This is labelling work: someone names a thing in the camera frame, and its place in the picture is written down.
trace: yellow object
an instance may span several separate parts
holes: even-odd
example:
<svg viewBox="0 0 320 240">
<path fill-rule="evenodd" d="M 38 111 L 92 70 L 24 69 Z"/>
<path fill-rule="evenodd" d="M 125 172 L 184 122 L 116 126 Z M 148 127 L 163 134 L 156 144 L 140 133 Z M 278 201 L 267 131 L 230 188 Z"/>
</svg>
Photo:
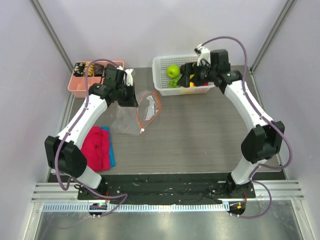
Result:
<svg viewBox="0 0 320 240">
<path fill-rule="evenodd" d="M 86 70 L 87 70 L 87 67 L 89 65 L 90 61 L 87 61 L 84 65 L 84 74 L 86 74 Z M 91 64 L 91 66 L 89 67 L 89 70 L 88 70 L 88 76 L 89 77 L 92 77 L 94 75 L 94 71 L 95 71 L 95 67 L 94 67 L 94 63 Z"/>
<path fill-rule="evenodd" d="M 190 82 L 190 87 L 195 87 L 195 84 L 192 81 Z"/>
</svg>

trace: small items in basket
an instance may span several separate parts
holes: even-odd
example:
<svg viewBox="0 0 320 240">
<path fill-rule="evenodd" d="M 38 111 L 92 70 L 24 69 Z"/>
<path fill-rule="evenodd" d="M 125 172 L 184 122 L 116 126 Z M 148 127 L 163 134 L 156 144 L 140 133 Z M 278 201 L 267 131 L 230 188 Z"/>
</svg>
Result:
<svg viewBox="0 0 320 240">
<path fill-rule="evenodd" d="M 102 75 L 104 74 L 104 69 L 105 67 L 101 64 L 94 64 L 94 76 L 95 77 L 102 77 Z"/>
<path fill-rule="evenodd" d="M 74 65 L 73 75 L 75 77 L 83 77 L 84 76 L 84 70 L 85 70 L 85 64 L 82 63 L 82 62 L 77 62 Z"/>
<path fill-rule="evenodd" d="M 90 64 L 91 62 L 90 61 L 87 61 L 85 63 L 85 66 L 84 66 L 84 72 L 86 72 L 87 70 L 87 67 L 88 65 Z M 92 77 L 94 75 L 94 71 L 95 71 L 95 64 L 91 64 L 90 67 L 89 67 L 89 70 L 88 70 L 88 77 Z"/>
<path fill-rule="evenodd" d="M 177 84 L 180 78 L 182 77 L 182 75 L 180 74 L 180 68 L 177 65 L 170 65 L 166 69 L 166 74 L 168 75 L 169 78 L 172 79 L 168 81 L 169 88 L 171 89 L 183 88 L 183 86 L 180 86 Z M 191 79 L 194 76 L 195 76 L 194 74 L 190 75 L 190 87 L 195 87 L 195 84 L 191 81 Z"/>
</svg>

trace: plastic bag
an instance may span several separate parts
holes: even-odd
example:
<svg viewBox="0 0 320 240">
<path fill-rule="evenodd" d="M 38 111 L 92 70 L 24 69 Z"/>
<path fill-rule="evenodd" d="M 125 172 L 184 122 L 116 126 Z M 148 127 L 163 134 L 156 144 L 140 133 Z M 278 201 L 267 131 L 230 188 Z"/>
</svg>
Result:
<svg viewBox="0 0 320 240">
<path fill-rule="evenodd" d="M 136 95 L 139 107 L 118 106 L 111 130 L 116 133 L 138 136 L 161 112 L 161 104 L 156 91 L 143 91 Z"/>
</svg>

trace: gray table surface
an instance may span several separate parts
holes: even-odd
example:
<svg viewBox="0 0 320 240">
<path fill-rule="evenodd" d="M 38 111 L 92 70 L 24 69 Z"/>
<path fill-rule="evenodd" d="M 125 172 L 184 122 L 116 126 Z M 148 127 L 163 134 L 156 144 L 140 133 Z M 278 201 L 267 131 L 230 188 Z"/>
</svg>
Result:
<svg viewBox="0 0 320 240">
<path fill-rule="evenodd" d="M 243 66 L 234 66 L 243 71 Z M 249 74 L 248 87 L 257 98 Z M 135 92 L 154 90 L 151 68 L 135 68 Z M 241 159 L 241 143 L 247 128 L 235 106 L 218 88 L 205 94 L 161 96 L 161 113 L 143 134 L 111 132 L 116 166 L 106 174 L 225 173 Z M 71 118 L 83 98 L 75 98 Z M 118 104 L 112 104 L 96 121 L 110 127 Z M 278 166 L 276 157 L 268 164 Z"/>
</svg>

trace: white robotic arm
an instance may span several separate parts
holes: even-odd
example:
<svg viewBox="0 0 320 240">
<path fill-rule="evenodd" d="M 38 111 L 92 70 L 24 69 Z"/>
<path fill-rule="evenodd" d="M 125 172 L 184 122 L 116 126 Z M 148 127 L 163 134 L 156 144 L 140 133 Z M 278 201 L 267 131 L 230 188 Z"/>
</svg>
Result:
<svg viewBox="0 0 320 240">
<path fill-rule="evenodd" d="M 59 171 L 76 178 L 97 192 L 105 194 L 105 183 L 102 181 L 102 177 L 87 165 L 87 160 L 80 149 L 88 132 L 98 117 L 107 110 L 108 105 L 118 101 L 122 107 L 138 106 L 133 84 L 133 72 L 133 69 L 123 70 L 122 67 L 107 67 L 103 84 L 95 83 L 90 87 L 87 107 L 87 100 L 85 100 L 70 123 L 56 137 L 47 137 L 44 144 L 48 164 L 51 168 L 55 169 L 58 145 L 69 133 L 59 152 Z M 69 129 L 75 122 L 76 125 L 70 131 Z"/>
<path fill-rule="evenodd" d="M 209 51 L 208 48 L 200 44 L 195 52 L 199 55 L 196 64 L 190 62 L 181 66 L 182 76 L 177 84 L 189 87 L 190 75 L 194 75 L 192 81 L 195 86 L 214 82 L 214 85 L 220 88 L 240 113 L 248 135 L 241 144 L 242 158 L 237 167 L 228 175 L 227 185 L 231 195 L 233 193 L 234 195 L 242 194 L 243 189 L 251 181 L 253 171 L 259 164 L 265 163 L 277 154 L 282 142 L 281 136 L 261 116 L 272 122 L 281 132 L 284 132 L 285 126 L 281 121 L 274 122 L 265 113 L 252 96 L 247 84 L 243 85 L 241 73 L 237 70 L 231 70 L 226 50 Z M 252 103 L 249 102 L 245 93 L 248 94 Z"/>
</svg>

